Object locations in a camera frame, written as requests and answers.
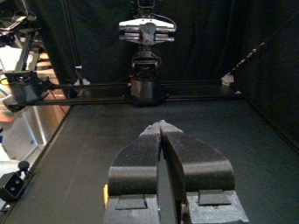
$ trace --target black curtain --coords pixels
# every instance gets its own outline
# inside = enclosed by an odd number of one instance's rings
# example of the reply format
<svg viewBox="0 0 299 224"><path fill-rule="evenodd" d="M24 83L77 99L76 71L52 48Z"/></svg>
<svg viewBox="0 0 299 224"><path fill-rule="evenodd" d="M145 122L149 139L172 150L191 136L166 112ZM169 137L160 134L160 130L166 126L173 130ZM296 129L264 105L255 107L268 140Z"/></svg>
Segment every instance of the black curtain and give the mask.
<svg viewBox="0 0 299 224"><path fill-rule="evenodd" d="M249 1L239 56L269 37L299 12L299 1ZM237 88L299 146L299 15L239 69Z"/></svg>
<svg viewBox="0 0 299 224"><path fill-rule="evenodd" d="M117 24L133 18L124 0L68 1L84 77L113 82L130 73L137 45L117 39ZM45 48L60 81L74 81L62 0L28 0L41 22ZM165 81L217 80L236 62L245 0L162 0L157 13L177 24L173 43L153 47Z"/></svg>
<svg viewBox="0 0 299 224"><path fill-rule="evenodd" d="M76 81L62 9L65 0L28 0L61 83ZM117 39L117 23L132 19L124 0L69 2L82 76L116 82L130 73L137 46ZM162 0L157 13L177 24L173 43L156 45L164 81L219 80L299 10L296 0ZM236 87L299 145L299 18L271 38L237 70Z"/></svg>

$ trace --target black backdrop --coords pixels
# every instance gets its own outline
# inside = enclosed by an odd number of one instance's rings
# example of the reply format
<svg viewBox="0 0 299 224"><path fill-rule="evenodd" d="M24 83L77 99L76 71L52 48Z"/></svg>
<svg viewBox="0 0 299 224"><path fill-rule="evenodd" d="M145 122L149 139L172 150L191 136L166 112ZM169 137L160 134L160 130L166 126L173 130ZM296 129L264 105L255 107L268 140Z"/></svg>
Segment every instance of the black backdrop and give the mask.
<svg viewBox="0 0 299 224"><path fill-rule="evenodd" d="M126 0L69 2L82 75L92 83L130 73L136 45L117 40L117 23L129 20ZM73 82L74 63L62 0L28 0L61 83ZM173 43L153 48L165 81L217 80L299 10L296 0L162 0L158 13L177 24ZM299 145L299 17L239 69L236 86Z"/></svg>

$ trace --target cable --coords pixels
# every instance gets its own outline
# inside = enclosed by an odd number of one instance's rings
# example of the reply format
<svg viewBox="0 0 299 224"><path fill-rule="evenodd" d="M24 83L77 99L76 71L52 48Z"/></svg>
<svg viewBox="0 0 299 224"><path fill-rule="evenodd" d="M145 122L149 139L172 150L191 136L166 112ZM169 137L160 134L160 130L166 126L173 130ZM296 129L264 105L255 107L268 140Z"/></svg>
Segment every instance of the cable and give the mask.
<svg viewBox="0 0 299 224"><path fill-rule="evenodd" d="M231 69L231 71L224 76L232 75L232 73L239 70L240 66L248 61L248 59L251 59L255 56L255 54L257 53L259 49L267 44L269 39L285 28L285 26L295 20L297 15L299 15L299 10L289 17L289 19L285 20L285 22L279 26L279 28L272 32L272 34L265 38L265 40L260 43L260 45L251 50L251 52L247 55L247 57L235 65L235 67Z"/></svg>
<svg viewBox="0 0 299 224"><path fill-rule="evenodd" d="M24 7L24 11L25 11L25 16L29 17L29 11L28 11L28 7L26 7L24 0L22 0L22 7Z"/></svg>
<svg viewBox="0 0 299 224"><path fill-rule="evenodd" d="M157 15L157 14L154 14L154 13L152 13L153 14L153 16L156 16L156 17L158 17L158 18L164 18L164 19L166 19L168 21L170 21L172 22L172 24L173 24L173 31L176 32L176 23L168 18L168 17L164 17L164 16L161 16L161 15Z"/></svg>

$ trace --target black cable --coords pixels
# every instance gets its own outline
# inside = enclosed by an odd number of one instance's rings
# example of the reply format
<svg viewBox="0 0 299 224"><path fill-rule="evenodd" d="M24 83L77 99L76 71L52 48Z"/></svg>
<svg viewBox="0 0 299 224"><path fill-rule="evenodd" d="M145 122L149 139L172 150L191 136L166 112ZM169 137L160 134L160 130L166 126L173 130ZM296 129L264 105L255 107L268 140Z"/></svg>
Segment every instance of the black cable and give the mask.
<svg viewBox="0 0 299 224"><path fill-rule="evenodd" d="M80 54L78 54L77 40L76 40L76 35L74 35L74 30L73 30L73 23L72 23L72 19L70 19L70 7L69 7L68 0L62 0L62 12L64 12L64 16L66 19L69 44L70 44L72 55L73 55L73 59L74 59L76 75L78 78L78 84L82 85Z"/></svg>
<svg viewBox="0 0 299 224"><path fill-rule="evenodd" d="M251 59L256 55L259 49L267 44L267 42L269 41L269 39L285 28L285 26L295 20L295 18L297 17L297 15L299 15L299 10L289 17L289 19L285 20L285 22L279 26L279 28L272 32L272 34L265 38L265 40L260 43L260 45L251 50L251 52L247 55L247 57L235 65L235 67L231 69L231 71L224 76L232 75L232 73L239 70L240 66L248 61L248 59Z"/></svg>

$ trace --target black table surface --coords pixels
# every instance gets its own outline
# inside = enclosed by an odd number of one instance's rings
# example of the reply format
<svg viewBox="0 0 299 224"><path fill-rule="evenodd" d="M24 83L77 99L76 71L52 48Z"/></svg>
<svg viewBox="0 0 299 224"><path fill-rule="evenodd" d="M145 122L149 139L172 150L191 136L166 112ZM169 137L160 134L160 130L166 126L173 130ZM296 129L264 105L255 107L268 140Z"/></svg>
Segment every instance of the black table surface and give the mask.
<svg viewBox="0 0 299 224"><path fill-rule="evenodd" d="M74 106L36 164L6 224L93 224L108 167L145 127L165 120L232 163L249 223L299 223L299 157L244 101Z"/></svg>

